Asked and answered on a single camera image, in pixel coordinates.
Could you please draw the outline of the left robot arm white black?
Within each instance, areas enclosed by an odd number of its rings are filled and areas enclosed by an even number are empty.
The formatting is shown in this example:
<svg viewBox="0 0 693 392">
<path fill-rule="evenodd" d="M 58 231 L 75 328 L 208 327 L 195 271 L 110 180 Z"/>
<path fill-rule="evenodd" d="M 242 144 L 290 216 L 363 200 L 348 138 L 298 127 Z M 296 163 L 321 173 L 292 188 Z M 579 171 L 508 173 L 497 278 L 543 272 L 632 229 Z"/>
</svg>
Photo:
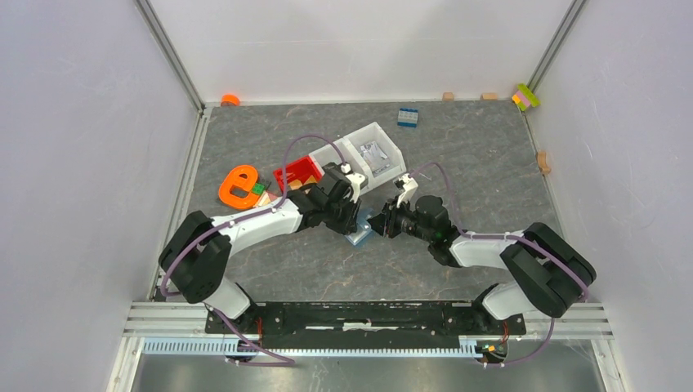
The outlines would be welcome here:
<svg viewBox="0 0 693 392">
<path fill-rule="evenodd" d="M 209 305 L 221 311 L 236 332 L 250 331 L 257 311 L 242 287 L 226 277 L 229 259 L 268 239 L 320 225 L 338 234 L 354 233 L 361 187 L 367 179 L 346 168 L 326 165 L 317 183 L 289 190 L 246 212 L 214 217 L 191 212 L 159 256 L 162 295 L 181 295 L 190 304 Z"/>
</svg>

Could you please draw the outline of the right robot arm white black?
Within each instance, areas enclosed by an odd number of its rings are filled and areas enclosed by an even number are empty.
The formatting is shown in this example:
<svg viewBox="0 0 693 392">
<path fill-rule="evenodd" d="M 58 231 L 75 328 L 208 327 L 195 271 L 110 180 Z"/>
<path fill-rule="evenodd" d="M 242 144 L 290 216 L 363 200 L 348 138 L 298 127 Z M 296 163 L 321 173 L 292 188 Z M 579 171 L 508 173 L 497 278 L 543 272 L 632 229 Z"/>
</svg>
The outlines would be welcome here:
<svg viewBox="0 0 693 392">
<path fill-rule="evenodd" d="M 476 299 L 472 323 L 483 333 L 532 310 L 558 319 L 597 278 L 592 265 L 544 223 L 506 234 L 460 231 L 437 196 L 424 195 L 415 204 L 390 199 L 369 224 L 385 238 L 407 234 L 427 242 L 427 250 L 443 266 L 508 271 L 510 283 L 495 284 Z"/>
</svg>

